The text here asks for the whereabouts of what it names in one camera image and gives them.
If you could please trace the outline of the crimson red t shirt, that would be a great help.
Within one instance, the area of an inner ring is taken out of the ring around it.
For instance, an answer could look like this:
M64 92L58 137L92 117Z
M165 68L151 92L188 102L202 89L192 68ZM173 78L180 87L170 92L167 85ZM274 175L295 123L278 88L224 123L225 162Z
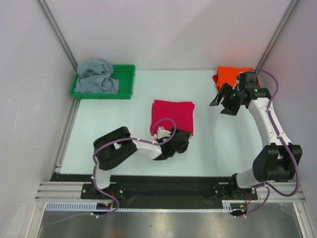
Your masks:
M169 118L176 124L176 128L194 134L194 108L193 102L171 102L163 100L154 100L152 104L152 117L150 133L156 134L158 127L171 131L174 124L170 120L161 119Z

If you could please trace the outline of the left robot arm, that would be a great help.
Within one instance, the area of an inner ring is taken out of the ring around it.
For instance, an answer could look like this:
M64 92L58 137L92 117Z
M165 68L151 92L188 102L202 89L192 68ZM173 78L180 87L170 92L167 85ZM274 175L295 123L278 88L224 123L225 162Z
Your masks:
M132 137L127 127L122 126L93 143L94 169L92 193L97 198L105 198L109 193L112 170L136 155L154 161L162 161L184 153L189 145L191 132L172 127L166 130L160 126L154 133L154 140Z

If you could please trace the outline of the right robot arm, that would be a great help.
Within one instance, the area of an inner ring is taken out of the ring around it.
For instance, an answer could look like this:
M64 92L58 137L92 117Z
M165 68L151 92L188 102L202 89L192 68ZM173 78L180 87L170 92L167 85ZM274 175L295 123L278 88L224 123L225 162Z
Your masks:
M222 114L235 116L241 106L252 115L261 136L263 148L245 172L234 174L229 184L229 195L240 199L246 189L255 189L269 182L288 182L297 178L298 164L303 154L283 131L267 88L239 88L224 83L210 106L223 105Z

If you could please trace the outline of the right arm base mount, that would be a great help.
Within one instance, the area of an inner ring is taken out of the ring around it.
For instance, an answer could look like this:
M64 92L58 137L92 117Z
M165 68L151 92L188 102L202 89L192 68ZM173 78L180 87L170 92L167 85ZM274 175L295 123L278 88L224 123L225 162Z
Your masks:
M216 183L212 186L211 199L213 200L257 200L258 196L250 188L238 188L227 182Z

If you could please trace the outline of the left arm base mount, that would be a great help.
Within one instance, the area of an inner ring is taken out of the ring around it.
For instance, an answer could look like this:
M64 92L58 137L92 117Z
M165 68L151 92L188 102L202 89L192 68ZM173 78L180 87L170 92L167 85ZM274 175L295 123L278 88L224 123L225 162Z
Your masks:
M115 197L118 200L123 200L127 198L125 187L122 184L111 183L108 188L102 189L102 191ZM92 183L83 184L80 198L91 200L109 199L108 196L100 193Z

